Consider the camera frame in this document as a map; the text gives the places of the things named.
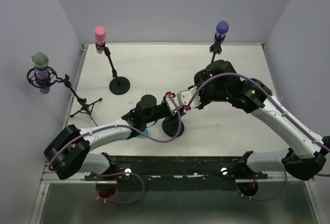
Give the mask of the black shock-mount round-base stand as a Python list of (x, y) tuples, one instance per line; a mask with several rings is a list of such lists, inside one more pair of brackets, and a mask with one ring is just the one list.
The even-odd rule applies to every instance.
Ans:
[(170, 137), (174, 137), (174, 135), (177, 133), (178, 126), (179, 119), (177, 114), (170, 117), (165, 117), (161, 124), (163, 132)]

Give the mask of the teal microphone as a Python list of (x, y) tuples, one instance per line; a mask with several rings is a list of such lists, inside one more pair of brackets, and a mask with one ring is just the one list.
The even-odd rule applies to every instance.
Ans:
[(148, 128), (145, 128), (145, 130), (137, 136), (137, 138), (145, 138), (145, 136), (148, 135)]

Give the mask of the black round-base stand back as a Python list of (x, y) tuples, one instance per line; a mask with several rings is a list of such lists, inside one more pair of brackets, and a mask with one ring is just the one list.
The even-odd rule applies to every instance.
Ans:
[(224, 41), (224, 38), (225, 37), (220, 38), (220, 39), (218, 39), (217, 37), (214, 38), (214, 43), (209, 48), (210, 53), (212, 53), (211, 63), (214, 62), (215, 57), (217, 55), (220, 55), (222, 53), (221, 45)]

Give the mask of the dark purple microphone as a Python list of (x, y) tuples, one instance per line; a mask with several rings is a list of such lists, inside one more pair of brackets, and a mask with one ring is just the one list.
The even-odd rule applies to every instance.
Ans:
[(223, 41), (226, 37), (227, 32), (229, 31), (229, 23), (225, 20), (220, 21), (216, 25), (215, 41)]

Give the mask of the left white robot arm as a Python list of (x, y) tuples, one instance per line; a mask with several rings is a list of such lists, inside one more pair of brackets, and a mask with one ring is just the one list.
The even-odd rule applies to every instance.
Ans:
[(77, 172), (97, 174), (103, 180), (114, 175), (114, 161), (106, 153), (93, 154), (101, 146), (145, 135), (148, 123), (170, 117), (177, 110), (175, 94), (167, 92), (160, 104), (153, 95), (144, 95), (136, 107), (113, 123), (78, 129), (66, 126), (44, 150), (49, 170), (64, 180)]

